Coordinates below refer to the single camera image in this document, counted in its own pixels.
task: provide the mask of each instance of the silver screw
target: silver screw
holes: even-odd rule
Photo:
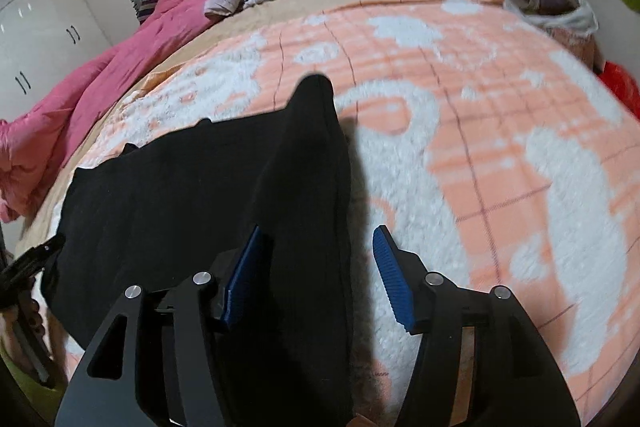
[[[498,299],[508,299],[511,297],[511,290],[508,289],[507,286],[496,286],[494,293]]]
[[[197,285],[206,284],[211,280],[211,274],[209,272],[198,272],[193,276],[193,282]]]
[[[431,286],[440,286],[442,283],[444,283],[444,277],[436,272],[428,273],[424,280],[427,281],[427,284],[430,284]]]
[[[142,293],[142,288],[137,284],[134,284],[133,286],[129,286],[126,290],[124,290],[124,296],[127,299],[135,299],[141,293]]]

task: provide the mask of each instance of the red bag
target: red bag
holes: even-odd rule
[[[640,120],[640,90],[631,74],[622,66],[606,62],[600,80]]]

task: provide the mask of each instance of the striped pillow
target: striped pillow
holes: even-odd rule
[[[148,17],[154,12],[156,9],[156,4],[158,4],[158,0],[141,0],[140,8],[136,11],[136,16],[138,17],[138,21],[142,24],[144,21],[148,19]]]

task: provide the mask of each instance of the red fabric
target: red fabric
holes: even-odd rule
[[[640,90],[631,74],[622,66],[606,62],[604,71],[599,76],[617,99],[640,120]]]
[[[29,216],[92,126],[142,76],[221,18],[204,16],[205,0],[159,0],[129,39],[57,84],[27,114],[0,120],[0,219]]]

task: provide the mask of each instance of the black door handle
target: black door handle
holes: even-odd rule
[[[24,73],[20,72],[20,76],[22,77],[22,79],[27,83],[27,87],[29,87],[29,89],[31,89],[31,84],[29,83],[29,81],[27,80],[27,77],[24,76]]]
[[[18,80],[18,77],[17,77],[17,76],[14,76],[14,80],[15,80],[16,82],[18,82],[18,86],[20,86],[20,89],[22,90],[22,92],[23,92],[24,94],[27,94],[26,90],[24,89],[24,87],[22,87],[22,84],[20,83],[20,80]]]

